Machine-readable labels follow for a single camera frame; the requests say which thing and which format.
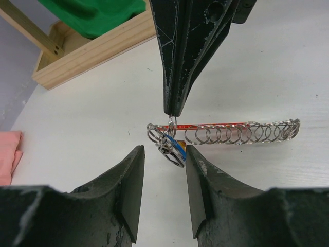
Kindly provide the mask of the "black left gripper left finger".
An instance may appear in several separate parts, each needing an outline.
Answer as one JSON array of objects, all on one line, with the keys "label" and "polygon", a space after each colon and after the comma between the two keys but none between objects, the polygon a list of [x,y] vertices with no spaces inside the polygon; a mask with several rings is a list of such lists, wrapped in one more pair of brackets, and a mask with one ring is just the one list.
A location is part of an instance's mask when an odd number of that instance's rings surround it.
[{"label": "black left gripper left finger", "polygon": [[1,246],[132,246],[137,241],[144,146],[72,192],[1,187]]}]

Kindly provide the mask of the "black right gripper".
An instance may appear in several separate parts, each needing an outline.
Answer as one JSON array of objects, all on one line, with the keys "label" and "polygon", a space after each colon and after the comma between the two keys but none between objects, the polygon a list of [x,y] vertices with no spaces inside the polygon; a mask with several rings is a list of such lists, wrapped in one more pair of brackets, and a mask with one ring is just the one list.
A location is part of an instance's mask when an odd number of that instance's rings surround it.
[{"label": "black right gripper", "polygon": [[180,51],[180,64],[176,74],[176,115],[180,115],[193,84],[192,75],[206,54],[221,25],[233,16],[233,23],[247,21],[257,0],[192,1],[184,29]]}]

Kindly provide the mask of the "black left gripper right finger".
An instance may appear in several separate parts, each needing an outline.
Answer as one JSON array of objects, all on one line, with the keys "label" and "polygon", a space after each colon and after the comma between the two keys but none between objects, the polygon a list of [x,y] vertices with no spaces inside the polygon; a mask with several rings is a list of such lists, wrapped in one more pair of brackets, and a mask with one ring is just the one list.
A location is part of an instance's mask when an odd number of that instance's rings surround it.
[{"label": "black left gripper right finger", "polygon": [[192,233],[199,246],[328,246],[328,189],[249,186],[187,147]]}]

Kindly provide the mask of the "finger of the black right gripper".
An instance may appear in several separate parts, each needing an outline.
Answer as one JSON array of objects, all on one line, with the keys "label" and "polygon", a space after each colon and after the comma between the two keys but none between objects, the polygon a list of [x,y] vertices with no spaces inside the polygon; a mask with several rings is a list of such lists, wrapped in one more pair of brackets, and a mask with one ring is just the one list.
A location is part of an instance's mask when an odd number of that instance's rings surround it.
[{"label": "finger of the black right gripper", "polygon": [[177,110],[180,31],[184,24],[186,1],[150,1],[163,71],[163,109],[167,115],[179,115]]}]

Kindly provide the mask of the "metal key organizer red handle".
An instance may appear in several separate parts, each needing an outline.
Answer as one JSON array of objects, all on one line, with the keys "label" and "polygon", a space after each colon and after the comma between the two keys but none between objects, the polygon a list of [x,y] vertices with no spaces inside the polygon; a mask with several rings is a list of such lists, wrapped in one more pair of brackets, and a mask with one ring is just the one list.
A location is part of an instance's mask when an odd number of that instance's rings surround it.
[{"label": "metal key organizer red handle", "polygon": [[300,125],[298,118],[268,123],[249,121],[178,125],[176,118],[171,117],[168,125],[148,124],[147,135],[156,144],[160,144],[165,136],[175,139],[178,133],[192,145],[279,143],[295,138]]}]

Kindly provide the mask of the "key with dark blue tag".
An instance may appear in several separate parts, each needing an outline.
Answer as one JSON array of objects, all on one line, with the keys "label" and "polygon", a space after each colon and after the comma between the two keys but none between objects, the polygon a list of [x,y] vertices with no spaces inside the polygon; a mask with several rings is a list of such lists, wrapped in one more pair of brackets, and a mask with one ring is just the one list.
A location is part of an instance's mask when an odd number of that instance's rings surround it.
[{"label": "key with dark blue tag", "polygon": [[163,134],[156,147],[169,162],[181,168],[185,167],[187,144],[184,140],[176,140],[167,134]]}]

